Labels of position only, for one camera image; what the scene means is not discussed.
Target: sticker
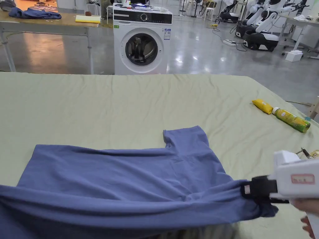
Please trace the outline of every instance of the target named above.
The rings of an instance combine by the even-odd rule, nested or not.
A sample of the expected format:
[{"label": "sticker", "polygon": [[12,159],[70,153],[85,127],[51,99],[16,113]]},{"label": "sticker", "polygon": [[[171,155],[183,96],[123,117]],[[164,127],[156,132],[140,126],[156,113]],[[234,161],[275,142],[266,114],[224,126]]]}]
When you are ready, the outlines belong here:
[{"label": "sticker", "polygon": [[313,174],[292,174],[291,182],[293,184],[315,184],[315,176]]},{"label": "sticker", "polygon": [[165,28],[164,40],[170,40],[170,38],[171,38],[171,29],[170,28]]},{"label": "sticker", "polygon": [[245,194],[250,194],[250,186],[249,185],[245,185],[244,189],[245,189]]}]

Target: yellow package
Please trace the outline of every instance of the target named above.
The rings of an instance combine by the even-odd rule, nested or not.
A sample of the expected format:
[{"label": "yellow package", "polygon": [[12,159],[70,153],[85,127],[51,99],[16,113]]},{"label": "yellow package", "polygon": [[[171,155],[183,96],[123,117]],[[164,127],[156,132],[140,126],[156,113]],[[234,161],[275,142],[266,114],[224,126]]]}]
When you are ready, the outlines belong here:
[{"label": "yellow package", "polygon": [[256,105],[259,109],[264,111],[267,114],[271,114],[272,112],[272,106],[266,102],[264,102],[262,99],[252,100],[253,104]]}]

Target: wooden table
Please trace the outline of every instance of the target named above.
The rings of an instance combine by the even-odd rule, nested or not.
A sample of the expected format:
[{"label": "wooden table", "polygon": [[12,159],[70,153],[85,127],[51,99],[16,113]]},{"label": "wooden table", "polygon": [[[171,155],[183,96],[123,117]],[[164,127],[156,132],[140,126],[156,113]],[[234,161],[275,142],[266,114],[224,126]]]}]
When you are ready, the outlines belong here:
[{"label": "wooden table", "polygon": [[11,71],[15,72],[16,68],[4,32],[86,36],[88,39],[90,74],[94,74],[90,28],[98,27],[99,24],[75,22],[76,14],[61,13],[61,16],[62,18],[59,20],[19,19],[10,17],[8,12],[0,11],[0,40],[4,46]]}]

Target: washing machine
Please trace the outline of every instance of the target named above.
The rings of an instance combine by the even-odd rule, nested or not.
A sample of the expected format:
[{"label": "washing machine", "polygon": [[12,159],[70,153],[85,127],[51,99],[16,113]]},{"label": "washing machine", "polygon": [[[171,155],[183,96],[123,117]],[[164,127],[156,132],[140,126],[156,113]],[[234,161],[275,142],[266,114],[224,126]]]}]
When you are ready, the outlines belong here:
[{"label": "washing machine", "polygon": [[173,14],[113,4],[116,75],[166,74]]}]

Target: plastic bottle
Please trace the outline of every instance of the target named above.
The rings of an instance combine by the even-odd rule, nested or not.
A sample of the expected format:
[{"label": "plastic bottle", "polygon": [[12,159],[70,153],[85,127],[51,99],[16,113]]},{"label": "plastic bottle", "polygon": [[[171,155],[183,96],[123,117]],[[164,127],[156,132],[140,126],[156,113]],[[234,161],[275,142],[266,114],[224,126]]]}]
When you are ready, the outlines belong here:
[{"label": "plastic bottle", "polygon": [[291,113],[289,113],[286,110],[282,110],[278,107],[275,107],[272,110],[272,113],[280,120],[284,121],[285,123],[289,124],[291,127],[293,127],[294,129],[304,133],[306,132],[309,127],[310,127],[310,123],[305,121],[302,118],[299,118],[298,116],[295,116]]}]

